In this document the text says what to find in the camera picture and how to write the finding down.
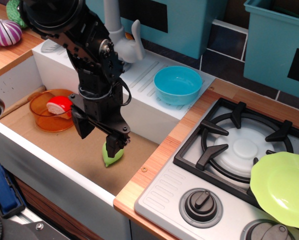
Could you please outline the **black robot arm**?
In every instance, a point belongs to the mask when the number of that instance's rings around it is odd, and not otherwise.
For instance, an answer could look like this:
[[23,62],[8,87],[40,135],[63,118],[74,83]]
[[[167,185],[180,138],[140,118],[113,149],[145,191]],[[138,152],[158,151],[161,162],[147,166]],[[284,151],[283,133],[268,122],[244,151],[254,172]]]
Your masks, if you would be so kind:
[[107,155],[114,157],[130,142],[121,115],[128,86],[105,25],[83,0],[22,0],[18,11],[32,31],[66,49],[79,78],[78,93],[69,97],[74,126],[81,138],[96,128],[106,133]]

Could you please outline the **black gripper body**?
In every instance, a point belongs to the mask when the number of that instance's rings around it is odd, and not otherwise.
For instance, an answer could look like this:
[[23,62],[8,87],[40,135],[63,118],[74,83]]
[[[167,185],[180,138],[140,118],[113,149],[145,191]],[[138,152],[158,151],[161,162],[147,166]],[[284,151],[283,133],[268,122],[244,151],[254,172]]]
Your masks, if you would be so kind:
[[123,101],[123,89],[128,89],[122,79],[118,79],[105,93],[92,93],[79,88],[79,94],[72,93],[68,98],[71,108],[84,112],[89,122],[107,135],[129,135],[130,127],[121,114],[121,107],[128,105],[131,98]]

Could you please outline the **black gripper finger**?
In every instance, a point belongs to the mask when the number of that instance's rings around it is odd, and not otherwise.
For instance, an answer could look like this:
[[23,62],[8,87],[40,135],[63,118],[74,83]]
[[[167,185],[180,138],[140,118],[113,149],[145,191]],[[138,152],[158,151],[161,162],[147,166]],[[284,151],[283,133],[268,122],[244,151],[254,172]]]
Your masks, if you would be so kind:
[[108,152],[108,156],[113,158],[115,154],[124,149],[130,143],[130,136],[128,134],[109,134],[106,137],[106,150]]
[[72,121],[82,139],[85,139],[95,127],[89,122],[88,116],[76,107],[71,109]]

